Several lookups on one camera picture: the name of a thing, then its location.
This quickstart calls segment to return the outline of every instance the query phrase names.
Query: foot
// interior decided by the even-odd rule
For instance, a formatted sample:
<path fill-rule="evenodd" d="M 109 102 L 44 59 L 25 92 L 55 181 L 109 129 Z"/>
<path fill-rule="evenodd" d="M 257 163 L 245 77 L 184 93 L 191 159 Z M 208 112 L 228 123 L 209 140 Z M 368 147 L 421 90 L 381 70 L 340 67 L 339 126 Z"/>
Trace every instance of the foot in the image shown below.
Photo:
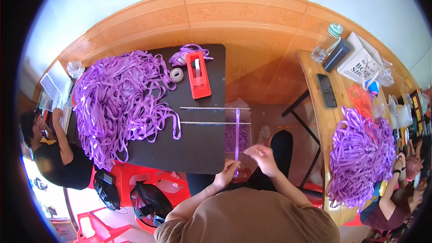
<path fill-rule="evenodd" d="M 264 139 L 270 138 L 270 127 L 268 125 L 264 125 L 261 128 L 260 135 L 258 137 L 257 144 L 263 144 Z"/>

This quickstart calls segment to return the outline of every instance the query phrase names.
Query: black pants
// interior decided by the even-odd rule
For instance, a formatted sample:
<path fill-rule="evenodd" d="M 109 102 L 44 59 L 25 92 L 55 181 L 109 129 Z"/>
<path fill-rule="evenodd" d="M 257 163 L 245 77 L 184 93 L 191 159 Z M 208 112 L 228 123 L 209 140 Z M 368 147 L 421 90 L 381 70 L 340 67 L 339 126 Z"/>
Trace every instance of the black pants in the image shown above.
<path fill-rule="evenodd" d="M 277 167 L 286 177 L 288 177 L 289 166 L 291 165 L 291 156 L 293 154 L 292 145 L 292 135 L 286 130 L 277 132 L 270 143 Z M 189 191 L 191 192 L 191 196 L 193 196 L 213 183 L 215 175 L 187 173 L 186 178 Z M 276 192 L 276 188 L 270 178 L 263 174 L 259 167 L 254 171 L 247 182 L 230 183 L 222 191 L 238 189 L 241 187 L 248 187 L 257 190 L 271 190 Z"/>

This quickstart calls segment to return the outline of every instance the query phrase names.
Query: purple ribbon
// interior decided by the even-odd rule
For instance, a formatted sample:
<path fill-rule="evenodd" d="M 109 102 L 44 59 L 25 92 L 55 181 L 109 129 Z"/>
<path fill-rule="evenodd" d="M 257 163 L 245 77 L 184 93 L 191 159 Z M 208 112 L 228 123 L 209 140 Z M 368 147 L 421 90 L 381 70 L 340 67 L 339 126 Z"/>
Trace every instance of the purple ribbon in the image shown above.
<path fill-rule="evenodd" d="M 186 65 L 186 54 L 194 51 L 202 51 L 204 55 L 204 59 L 213 59 L 213 57 L 208 57 L 210 54 L 208 49 L 203 49 L 198 44 L 185 44 L 180 48 L 180 51 L 175 53 L 168 62 L 171 63 L 171 66 L 185 66 Z"/>
<path fill-rule="evenodd" d="M 240 123 L 240 109 L 239 108 L 235 109 L 235 122 L 237 123 L 237 124 L 235 124 L 235 161 L 238 161 L 239 160 L 239 156 L 238 156 L 239 147 L 238 147 L 238 145 L 239 145 L 239 136 L 240 136 L 240 124 L 238 124 L 238 123 Z M 239 172 L 239 170 L 235 169 L 234 177 L 238 177 L 238 175 L 239 175 L 238 172 Z"/>
<path fill-rule="evenodd" d="M 180 139 L 178 114 L 159 102 L 166 89 L 176 84 L 165 61 L 147 51 L 100 59 L 84 72 L 75 85 L 74 111 L 84 152 L 99 169 L 111 171 L 115 159 L 127 161 L 128 140 L 155 142 L 168 117 L 173 118 L 173 138 Z M 117 156 L 122 151 L 124 161 Z"/>
<path fill-rule="evenodd" d="M 392 176 L 395 158 L 393 131 L 385 118 L 363 119 L 356 109 L 342 107 L 330 152 L 332 181 L 327 187 L 330 207 L 364 207 L 376 181 Z"/>

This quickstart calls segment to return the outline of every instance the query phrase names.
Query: cap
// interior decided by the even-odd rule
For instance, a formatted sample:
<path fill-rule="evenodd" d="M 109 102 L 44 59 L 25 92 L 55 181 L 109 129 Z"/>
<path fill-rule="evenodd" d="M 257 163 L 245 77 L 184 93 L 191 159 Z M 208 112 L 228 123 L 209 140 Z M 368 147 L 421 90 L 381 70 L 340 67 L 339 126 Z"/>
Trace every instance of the cap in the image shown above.
<path fill-rule="evenodd" d="M 340 37 L 343 31 L 343 26 L 340 24 L 331 23 L 328 27 L 328 32 L 335 37 Z"/>

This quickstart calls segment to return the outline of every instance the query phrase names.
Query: smartphone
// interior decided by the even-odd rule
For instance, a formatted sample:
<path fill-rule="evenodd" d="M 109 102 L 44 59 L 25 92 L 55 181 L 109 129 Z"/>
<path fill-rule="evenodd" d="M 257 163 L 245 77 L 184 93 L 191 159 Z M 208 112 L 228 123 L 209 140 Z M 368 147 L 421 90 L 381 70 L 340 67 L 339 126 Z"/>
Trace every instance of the smartphone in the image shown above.
<path fill-rule="evenodd" d="M 336 103 L 336 98 L 334 96 L 333 89 L 330 84 L 330 79 L 327 75 L 318 73 L 317 74 L 318 84 L 320 85 L 321 93 L 324 99 L 324 105 L 327 108 L 336 108 L 338 104 Z"/>

